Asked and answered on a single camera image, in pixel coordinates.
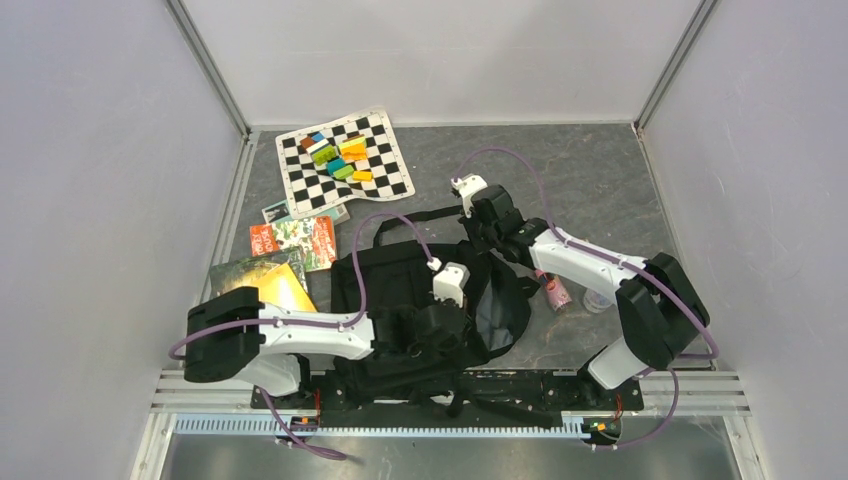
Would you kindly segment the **black student backpack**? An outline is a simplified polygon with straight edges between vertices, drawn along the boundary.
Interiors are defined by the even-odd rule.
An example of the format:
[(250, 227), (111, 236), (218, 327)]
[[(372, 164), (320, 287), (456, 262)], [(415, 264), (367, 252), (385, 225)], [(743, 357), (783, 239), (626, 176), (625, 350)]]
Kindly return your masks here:
[(478, 252), (467, 240), (431, 243), (427, 247), (415, 240), (384, 244), (383, 234), (402, 223), (398, 218), (387, 218), (375, 233), (371, 248), (354, 248), (332, 264), (332, 312), (366, 312), (395, 306), (423, 308), (438, 302), (432, 293), (434, 274), (426, 264), (429, 258), (435, 258), (469, 270), (462, 308), (473, 320), (476, 332), (469, 336), (459, 357), (427, 369), (380, 375), (376, 366), (335, 358), (337, 374), (367, 393), (459, 374), (508, 353), (528, 327), (532, 314), (529, 301), (540, 288), (536, 279), (518, 276), (507, 263), (489, 252)]

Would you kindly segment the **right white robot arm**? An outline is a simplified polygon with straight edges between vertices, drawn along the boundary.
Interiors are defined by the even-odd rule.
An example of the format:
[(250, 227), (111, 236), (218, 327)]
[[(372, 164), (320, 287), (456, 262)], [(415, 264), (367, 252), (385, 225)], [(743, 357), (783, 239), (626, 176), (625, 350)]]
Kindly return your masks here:
[(612, 401), (618, 387), (646, 370), (661, 371), (698, 337), (709, 315), (678, 260), (646, 259), (580, 240), (541, 218), (525, 219), (500, 185), (478, 175), (451, 182), (471, 243), (531, 270), (565, 277), (616, 306), (621, 336), (579, 370), (580, 400), (591, 408)]

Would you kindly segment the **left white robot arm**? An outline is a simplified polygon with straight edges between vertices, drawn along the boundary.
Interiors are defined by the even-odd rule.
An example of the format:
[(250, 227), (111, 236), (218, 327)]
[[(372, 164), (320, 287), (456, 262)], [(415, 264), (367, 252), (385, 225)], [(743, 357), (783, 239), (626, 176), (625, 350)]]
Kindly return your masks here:
[(188, 382), (237, 379), (297, 408), (314, 394), (314, 381), (300, 362), (307, 355), (376, 366), (385, 375), (447, 360), (475, 332), (473, 320), (453, 301), (307, 312), (265, 303), (257, 288), (242, 286), (193, 307), (186, 335), (169, 355), (183, 361)]

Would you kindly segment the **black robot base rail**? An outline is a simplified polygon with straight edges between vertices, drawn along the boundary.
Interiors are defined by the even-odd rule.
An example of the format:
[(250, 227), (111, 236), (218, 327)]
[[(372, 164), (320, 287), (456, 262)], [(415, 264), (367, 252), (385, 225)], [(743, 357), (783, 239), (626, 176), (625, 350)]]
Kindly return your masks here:
[(278, 412), (313, 410), (322, 427), (467, 428), (561, 425), (564, 412), (617, 416), (645, 407), (642, 389), (627, 380), (614, 390), (595, 386), (570, 371), (466, 370), (416, 384), (367, 393), (334, 371), (317, 374), (287, 396), (251, 406)]

